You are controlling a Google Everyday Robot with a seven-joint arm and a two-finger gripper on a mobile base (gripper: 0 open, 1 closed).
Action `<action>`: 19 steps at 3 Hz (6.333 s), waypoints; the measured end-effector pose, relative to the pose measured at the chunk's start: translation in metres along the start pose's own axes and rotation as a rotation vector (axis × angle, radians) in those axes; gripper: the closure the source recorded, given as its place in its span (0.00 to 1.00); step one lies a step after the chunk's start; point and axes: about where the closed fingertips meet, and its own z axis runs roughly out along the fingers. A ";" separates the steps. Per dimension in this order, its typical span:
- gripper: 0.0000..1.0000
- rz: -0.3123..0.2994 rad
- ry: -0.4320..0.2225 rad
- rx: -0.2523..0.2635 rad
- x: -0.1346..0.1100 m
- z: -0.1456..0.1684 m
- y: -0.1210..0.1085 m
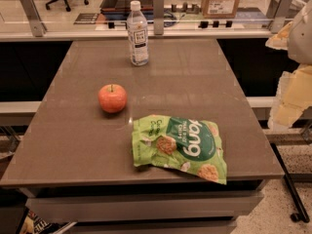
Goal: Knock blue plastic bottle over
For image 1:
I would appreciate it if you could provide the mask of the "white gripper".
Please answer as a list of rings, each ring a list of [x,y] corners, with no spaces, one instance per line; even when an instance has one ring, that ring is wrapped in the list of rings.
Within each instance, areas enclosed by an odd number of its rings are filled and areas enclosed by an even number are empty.
[[[265,46],[288,50],[290,59],[302,63],[293,73],[284,71],[269,114],[268,127],[274,131],[289,129],[312,106],[312,0],[292,22],[271,36]]]

